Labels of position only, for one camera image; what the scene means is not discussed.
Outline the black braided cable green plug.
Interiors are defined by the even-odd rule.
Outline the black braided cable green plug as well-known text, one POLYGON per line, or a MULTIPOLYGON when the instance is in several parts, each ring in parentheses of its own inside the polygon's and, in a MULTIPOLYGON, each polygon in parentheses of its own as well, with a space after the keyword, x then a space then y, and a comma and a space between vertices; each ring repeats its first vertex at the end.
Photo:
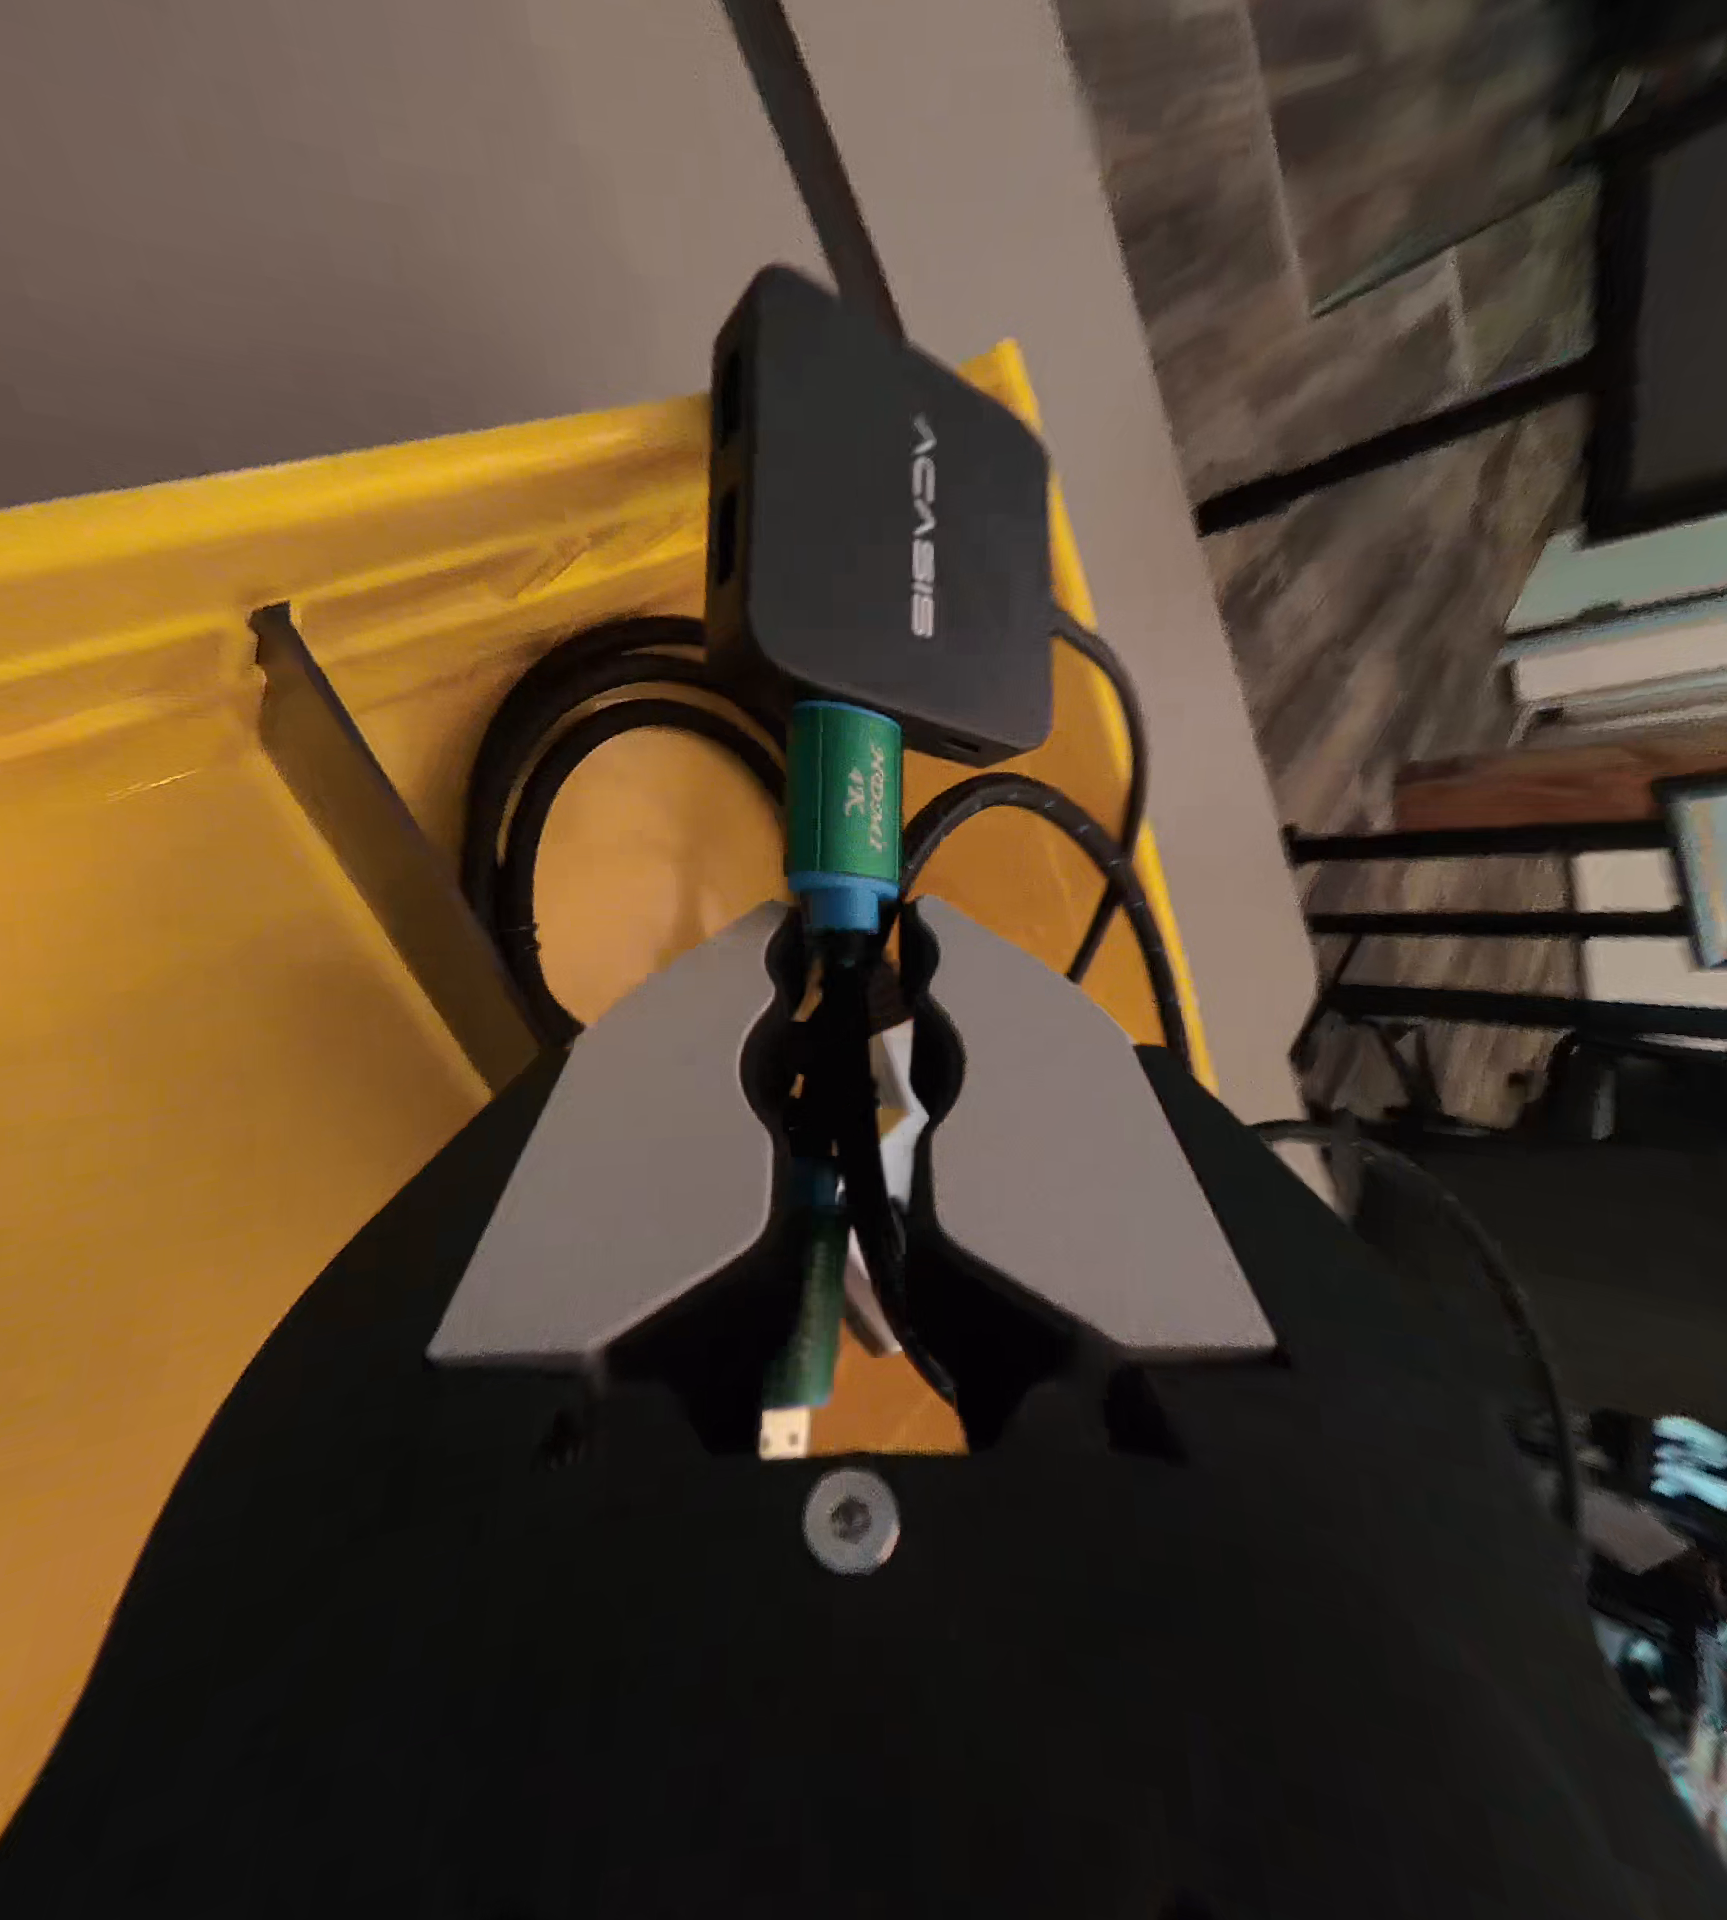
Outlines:
POLYGON ((758 1458, 810 1458, 835 1394, 849 1322, 849 1266, 900 1280, 900 1212, 881 1161, 881 1101, 871 984, 900 901, 897 723, 834 700, 804 700, 787 724, 784 879, 810 961, 789 1138, 789 1209, 801 1239, 796 1321, 768 1367, 758 1458))

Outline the dark grey usb hub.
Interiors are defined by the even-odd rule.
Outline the dark grey usb hub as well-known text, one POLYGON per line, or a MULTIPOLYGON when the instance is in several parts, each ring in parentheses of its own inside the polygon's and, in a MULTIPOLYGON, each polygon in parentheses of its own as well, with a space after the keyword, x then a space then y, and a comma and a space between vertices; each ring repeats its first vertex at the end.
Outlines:
POLYGON ((956 765, 1053 719, 1049 455, 994 397, 811 277, 715 342, 706 657, 758 710, 835 700, 956 765))

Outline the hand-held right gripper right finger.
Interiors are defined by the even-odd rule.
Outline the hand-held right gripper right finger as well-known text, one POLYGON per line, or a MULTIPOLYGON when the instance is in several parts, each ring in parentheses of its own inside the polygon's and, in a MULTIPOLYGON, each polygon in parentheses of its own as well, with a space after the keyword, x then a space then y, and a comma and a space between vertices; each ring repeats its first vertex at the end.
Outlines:
POLYGON ((915 902, 917 1223, 1119 1353, 1258 1361, 1278 1337, 1125 1026, 943 901, 915 902))

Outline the yellow plastic bin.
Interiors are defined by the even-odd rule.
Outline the yellow plastic bin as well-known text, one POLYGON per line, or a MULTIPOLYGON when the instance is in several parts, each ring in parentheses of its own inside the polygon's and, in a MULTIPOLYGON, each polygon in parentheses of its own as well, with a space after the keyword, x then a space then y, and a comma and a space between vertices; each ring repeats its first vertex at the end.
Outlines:
POLYGON ((810 1458, 793 710, 706 657, 708 397, 0 514, 0 1917, 1233 1913, 1187 1472, 1130 1359, 917 1223, 915 902, 1067 977, 900 763, 900 1280, 810 1458), (749 912, 799 984, 760 1248, 590 1368, 436 1367, 568 1048, 749 912))

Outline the wooden beam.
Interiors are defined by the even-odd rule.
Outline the wooden beam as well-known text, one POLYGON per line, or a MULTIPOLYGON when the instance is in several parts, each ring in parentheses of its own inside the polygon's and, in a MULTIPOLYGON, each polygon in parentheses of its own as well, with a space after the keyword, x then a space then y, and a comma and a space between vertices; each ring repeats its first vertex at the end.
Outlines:
POLYGON ((1684 773, 1684 751, 1653 743, 1509 749, 1398 767, 1390 828, 1600 828, 1656 816, 1653 789, 1684 773))

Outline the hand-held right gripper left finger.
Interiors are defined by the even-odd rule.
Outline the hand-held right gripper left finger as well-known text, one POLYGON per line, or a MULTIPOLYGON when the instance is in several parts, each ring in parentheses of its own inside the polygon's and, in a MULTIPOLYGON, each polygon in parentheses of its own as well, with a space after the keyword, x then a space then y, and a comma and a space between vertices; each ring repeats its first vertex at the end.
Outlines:
POLYGON ((568 1048, 428 1361, 590 1368, 760 1248, 787 1167, 764 1087, 799 984, 789 912, 749 912, 568 1048))

